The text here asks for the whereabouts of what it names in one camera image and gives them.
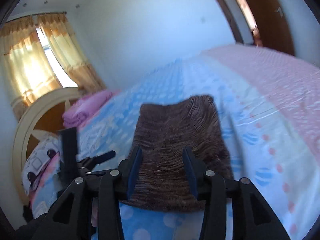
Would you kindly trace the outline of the brown knitted sweater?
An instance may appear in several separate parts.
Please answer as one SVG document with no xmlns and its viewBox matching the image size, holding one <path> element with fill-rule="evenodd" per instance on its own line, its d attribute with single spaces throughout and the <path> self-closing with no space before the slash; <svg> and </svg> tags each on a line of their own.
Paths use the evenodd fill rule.
<svg viewBox="0 0 320 240">
<path fill-rule="evenodd" d="M 230 153 L 210 95 L 191 96 L 173 105 L 141 105 L 132 146 L 142 149 L 142 163 L 135 191 L 125 202 L 129 206 L 161 212 L 204 209 L 204 202 L 190 192 L 183 165 L 185 147 L 210 170 L 233 178 Z"/>
</svg>

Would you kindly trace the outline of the white patterned pillow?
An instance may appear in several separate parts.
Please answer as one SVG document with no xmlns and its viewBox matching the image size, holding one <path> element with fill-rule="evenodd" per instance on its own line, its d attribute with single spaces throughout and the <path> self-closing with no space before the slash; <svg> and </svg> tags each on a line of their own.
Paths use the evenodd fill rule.
<svg viewBox="0 0 320 240">
<path fill-rule="evenodd" d="M 22 170 L 22 185 L 27 196 L 36 191 L 49 164 L 60 159 L 60 151 L 60 139 L 52 135 L 45 135 L 34 148 Z"/>
</svg>

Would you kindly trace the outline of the folded pink quilt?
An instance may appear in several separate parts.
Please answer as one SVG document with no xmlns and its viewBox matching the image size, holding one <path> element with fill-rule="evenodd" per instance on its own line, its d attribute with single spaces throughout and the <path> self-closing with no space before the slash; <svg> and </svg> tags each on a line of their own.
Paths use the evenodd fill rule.
<svg viewBox="0 0 320 240">
<path fill-rule="evenodd" d="M 63 113 L 64 128 L 79 127 L 118 93 L 118 91 L 106 89 L 81 97 L 69 110 Z"/>
</svg>

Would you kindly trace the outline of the cream and wood headboard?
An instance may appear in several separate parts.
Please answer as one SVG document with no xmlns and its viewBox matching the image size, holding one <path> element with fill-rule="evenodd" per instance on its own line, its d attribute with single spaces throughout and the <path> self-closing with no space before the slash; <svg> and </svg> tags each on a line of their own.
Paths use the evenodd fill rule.
<svg viewBox="0 0 320 240">
<path fill-rule="evenodd" d="M 56 134 L 63 129 L 63 113 L 84 93 L 75 87 L 51 91 L 37 99 L 21 117 L 13 142 L 12 171 L 22 204 L 29 202 L 22 186 L 22 170 L 26 160 L 46 135 Z"/>
</svg>

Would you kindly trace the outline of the yellow patterned curtain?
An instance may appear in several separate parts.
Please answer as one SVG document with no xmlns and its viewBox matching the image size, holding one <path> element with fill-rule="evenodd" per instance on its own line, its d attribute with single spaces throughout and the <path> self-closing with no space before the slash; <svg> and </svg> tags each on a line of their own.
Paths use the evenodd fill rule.
<svg viewBox="0 0 320 240">
<path fill-rule="evenodd" d="M 1 76 L 17 120 L 38 98 L 62 88 L 37 29 L 47 38 L 62 70 L 80 88 L 89 93 L 106 88 L 82 51 L 65 13 L 17 18 L 1 27 Z"/>
</svg>

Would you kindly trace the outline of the blue patterned bed blanket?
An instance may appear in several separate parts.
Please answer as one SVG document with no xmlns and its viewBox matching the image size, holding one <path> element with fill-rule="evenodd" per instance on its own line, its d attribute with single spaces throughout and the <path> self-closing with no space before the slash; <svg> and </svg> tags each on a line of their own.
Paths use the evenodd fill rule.
<svg viewBox="0 0 320 240">
<path fill-rule="evenodd" d="M 267 48 L 230 45 L 159 68 L 80 127 L 79 158 L 129 153 L 144 103 L 211 95 L 236 179 L 248 177 L 291 239 L 319 217 L 319 68 Z"/>
</svg>

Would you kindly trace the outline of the brown wooden door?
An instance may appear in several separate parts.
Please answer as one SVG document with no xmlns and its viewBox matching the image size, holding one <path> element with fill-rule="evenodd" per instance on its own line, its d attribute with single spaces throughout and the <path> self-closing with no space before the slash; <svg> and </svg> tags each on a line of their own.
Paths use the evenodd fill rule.
<svg viewBox="0 0 320 240">
<path fill-rule="evenodd" d="M 259 30 L 264 47 L 295 55 L 289 25 L 284 17 L 274 11 L 281 7 L 278 0 L 245 0 Z"/>
</svg>

